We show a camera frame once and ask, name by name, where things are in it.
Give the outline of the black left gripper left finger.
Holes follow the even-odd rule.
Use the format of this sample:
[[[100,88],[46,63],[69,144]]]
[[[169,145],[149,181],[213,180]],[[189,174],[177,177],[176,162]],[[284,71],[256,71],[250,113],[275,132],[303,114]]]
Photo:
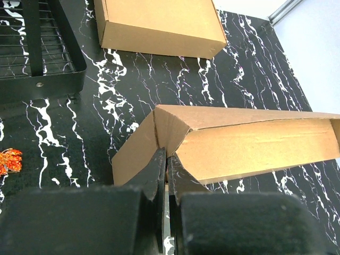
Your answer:
[[[163,254],[166,151],[122,186],[26,189],[1,217],[1,254]]]

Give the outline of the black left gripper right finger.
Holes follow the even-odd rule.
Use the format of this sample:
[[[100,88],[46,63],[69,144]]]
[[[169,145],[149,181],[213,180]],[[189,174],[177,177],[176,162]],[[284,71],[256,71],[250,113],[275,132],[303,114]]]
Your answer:
[[[325,254],[313,217],[295,196],[214,193],[178,156],[167,164],[176,254]]]

